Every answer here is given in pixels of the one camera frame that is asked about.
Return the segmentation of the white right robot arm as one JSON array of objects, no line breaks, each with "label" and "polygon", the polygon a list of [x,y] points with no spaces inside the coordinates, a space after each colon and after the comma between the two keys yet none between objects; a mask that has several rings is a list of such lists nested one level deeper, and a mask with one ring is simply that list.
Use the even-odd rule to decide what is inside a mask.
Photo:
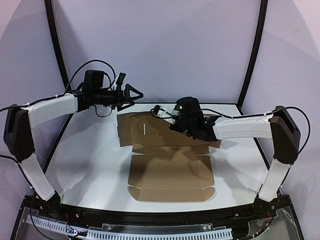
[{"label": "white right robot arm", "polygon": [[272,161],[257,198],[271,202],[301,152],[301,131],[284,106],[251,115],[226,115],[200,106],[195,97],[183,97],[165,111],[170,129],[194,140],[218,142],[229,139],[269,140],[273,144]]}]

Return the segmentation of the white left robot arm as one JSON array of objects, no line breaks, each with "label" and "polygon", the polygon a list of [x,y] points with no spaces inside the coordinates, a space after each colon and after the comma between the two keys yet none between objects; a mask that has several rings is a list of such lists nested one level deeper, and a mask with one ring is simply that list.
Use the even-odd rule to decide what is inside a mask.
[{"label": "white left robot arm", "polygon": [[47,123],[97,106],[122,111],[135,105],[144,94],[128,83],[121,72],[104,86],[106,72],[87,70],[77,88],[24,105],[12,104],[7,111],[3,141],[10,159],[18,166],[44,210],[53,218],[63,215],[61,197],[47,179],[44,164],[38,159],[39,129]]}]

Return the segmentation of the brown cardboard box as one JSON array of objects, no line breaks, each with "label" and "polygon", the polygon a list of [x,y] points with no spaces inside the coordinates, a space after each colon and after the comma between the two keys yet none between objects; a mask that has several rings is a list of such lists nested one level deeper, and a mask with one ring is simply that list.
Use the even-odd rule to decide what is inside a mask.
[{"label": "brown cardboard box", "polygon": [[139,202],[205,202],[215,193],[209,155],[220,141],[193,140],[148,112],[117,115],[121,147],[132,147],[128,192]]}]

